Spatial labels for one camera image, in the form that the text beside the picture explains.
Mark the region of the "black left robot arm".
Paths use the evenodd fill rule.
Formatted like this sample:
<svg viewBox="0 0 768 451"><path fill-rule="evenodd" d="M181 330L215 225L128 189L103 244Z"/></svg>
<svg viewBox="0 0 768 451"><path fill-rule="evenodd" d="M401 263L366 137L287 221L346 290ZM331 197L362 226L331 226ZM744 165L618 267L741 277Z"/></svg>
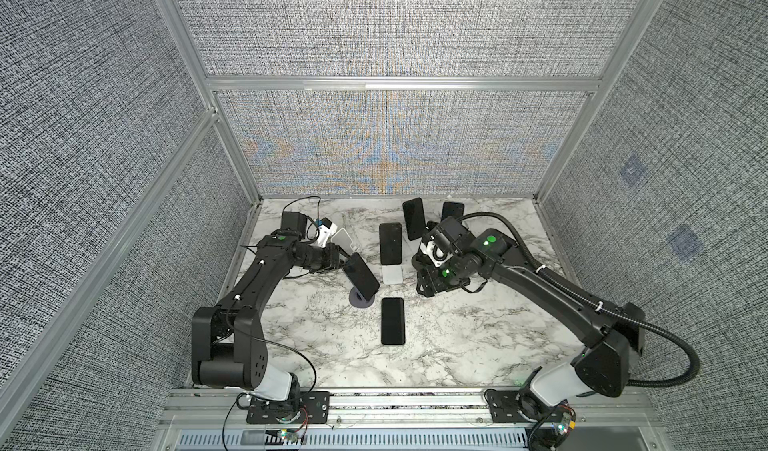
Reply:
<svg viewBox="0 0 768 451"><path fill-rule="evenodd" d="M286 401L299 392L298 379L270 363L261 325L266 304L290 271L312 274L337 270L350 254L328 243L305 239L304 218L291 218L287 228L264 236L235 287L215 305L199 308L191 323L191 378L211 388L240 388L267 401Z"/></svg>

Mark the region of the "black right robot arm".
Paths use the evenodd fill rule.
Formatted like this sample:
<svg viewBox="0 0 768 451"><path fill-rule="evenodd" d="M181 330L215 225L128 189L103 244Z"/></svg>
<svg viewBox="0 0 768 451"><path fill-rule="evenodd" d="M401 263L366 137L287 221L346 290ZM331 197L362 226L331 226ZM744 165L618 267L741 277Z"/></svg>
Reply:
<svg viewBox="0 0 768 451"><path fill-rule="evenodd" d="M417 292L424 297L461 289L474 277L507 286L559 321L581 342L576 356L531 372L517 394L529 418L578 395L616 398L631 384L640 355L643 313L602 301L533 257L515 231L473 234L449 218L426 232L413 258Z"/></svg>

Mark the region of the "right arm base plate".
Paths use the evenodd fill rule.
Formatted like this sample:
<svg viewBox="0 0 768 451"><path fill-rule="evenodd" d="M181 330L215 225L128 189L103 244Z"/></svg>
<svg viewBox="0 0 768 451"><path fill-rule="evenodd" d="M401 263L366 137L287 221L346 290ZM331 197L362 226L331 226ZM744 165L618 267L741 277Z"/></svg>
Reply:
<svg viewBox="0 0 768 451"><path fill-rule="evenodd" d="M492 422L496 424L535 424L542 418L545 418L547 422L555 422L572 411L567 404L549 407L545 404L539 404L528 395L519 398L517 390L489 388L483 391L482 396Z"/></svg>

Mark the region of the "white folding phone stand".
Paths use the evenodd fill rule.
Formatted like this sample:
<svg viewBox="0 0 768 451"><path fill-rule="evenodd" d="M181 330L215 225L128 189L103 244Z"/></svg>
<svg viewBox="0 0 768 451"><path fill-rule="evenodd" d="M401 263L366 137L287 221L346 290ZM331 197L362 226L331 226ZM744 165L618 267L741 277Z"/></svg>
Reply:
<svg viewBox="0 0 768 451"><path fill-rule="evenodd" d="M398 285L404 282L403 267L397 265L383 265L381 267L382 279L385 285Z"/></svg>

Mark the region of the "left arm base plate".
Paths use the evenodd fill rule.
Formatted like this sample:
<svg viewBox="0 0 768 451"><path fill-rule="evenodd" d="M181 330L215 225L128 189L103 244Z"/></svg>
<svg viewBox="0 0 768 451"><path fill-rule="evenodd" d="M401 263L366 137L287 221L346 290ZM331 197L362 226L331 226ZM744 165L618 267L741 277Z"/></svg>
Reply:
<svg viewBox="0 0 768 451"><path fill-rule="evenodd" d="M328 391L313 391L297 399L274 401L250 393L246 423L288 426L326 424L331 396Z"/></svg>

